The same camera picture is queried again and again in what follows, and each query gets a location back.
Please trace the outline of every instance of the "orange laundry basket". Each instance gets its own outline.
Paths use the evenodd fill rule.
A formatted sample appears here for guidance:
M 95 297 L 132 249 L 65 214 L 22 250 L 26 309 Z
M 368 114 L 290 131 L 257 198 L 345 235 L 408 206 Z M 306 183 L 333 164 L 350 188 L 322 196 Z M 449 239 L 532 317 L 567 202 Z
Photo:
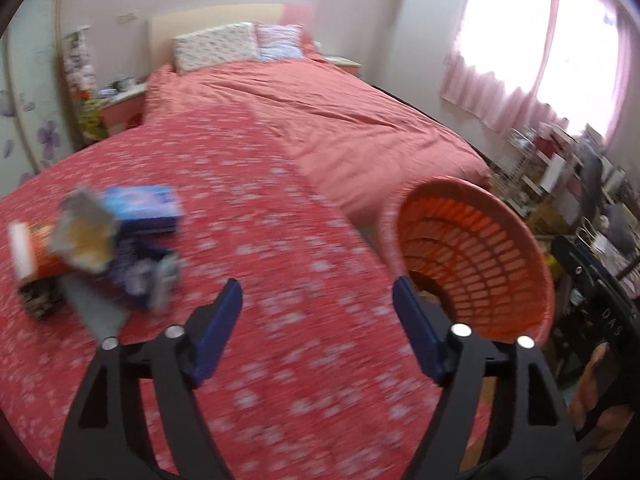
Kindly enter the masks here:
M 546 342 L 551 275 L 526 225 L 489 192 L 457 178 L 412 182 L 386 201 L 377 236 L 392 273 L 438 296 L 452 320 L 493 340 Z

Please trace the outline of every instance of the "orange package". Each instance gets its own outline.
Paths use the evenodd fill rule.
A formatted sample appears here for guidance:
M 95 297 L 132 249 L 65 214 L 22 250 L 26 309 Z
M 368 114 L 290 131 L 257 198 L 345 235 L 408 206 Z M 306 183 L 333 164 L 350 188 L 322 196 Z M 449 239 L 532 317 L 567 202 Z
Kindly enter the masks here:
M 8 227 L 15 275 L 19 282 L 33 282 L 59 276 L 71 268 L 49 252 L 53 225 L 12 222 Z

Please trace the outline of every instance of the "pillow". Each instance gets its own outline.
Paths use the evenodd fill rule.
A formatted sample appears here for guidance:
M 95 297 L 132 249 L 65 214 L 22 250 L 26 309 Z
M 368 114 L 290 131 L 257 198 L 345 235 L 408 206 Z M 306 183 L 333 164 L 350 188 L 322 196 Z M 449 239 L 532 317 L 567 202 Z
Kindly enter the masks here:
M 174 38 L 179 73 L 233 61 L 259 59 L 253 23 L 206 28 Z
M 258 23 L 255 33 L 260 47 L 260 60 L 301 59 L 302 25 L 263 25 Z

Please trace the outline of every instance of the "blue gripper pad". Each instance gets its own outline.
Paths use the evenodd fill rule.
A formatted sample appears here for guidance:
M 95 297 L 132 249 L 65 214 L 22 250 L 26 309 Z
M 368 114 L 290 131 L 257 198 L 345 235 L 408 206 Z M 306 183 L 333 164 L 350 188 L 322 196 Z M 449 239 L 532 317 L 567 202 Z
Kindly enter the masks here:
M 445 343 L 446 331 L 451 326 L 449 319 L 439 306 L 420 298 L 412 282 L 404 276 L 394 283 L 393 302 L 420 370 L 437 384 L 442 384 L 449 373 Z M 429 318 L 423 309 L 430 314 Z
M 195 388 L 216 371 L 242 310 L 242 287 L 229 280 L 210 305 L 198 307 L 185 323 L 191 341 L 188 377 Z

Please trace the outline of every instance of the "white patterned pillow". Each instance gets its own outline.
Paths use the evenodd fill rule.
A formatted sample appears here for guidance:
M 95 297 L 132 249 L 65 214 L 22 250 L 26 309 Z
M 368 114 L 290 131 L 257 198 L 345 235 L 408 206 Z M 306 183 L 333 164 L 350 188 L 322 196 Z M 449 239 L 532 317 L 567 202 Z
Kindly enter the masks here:
M 174 38 L 179 73 L 232 61 L 259 59 L 253 23 L 206 28 Z

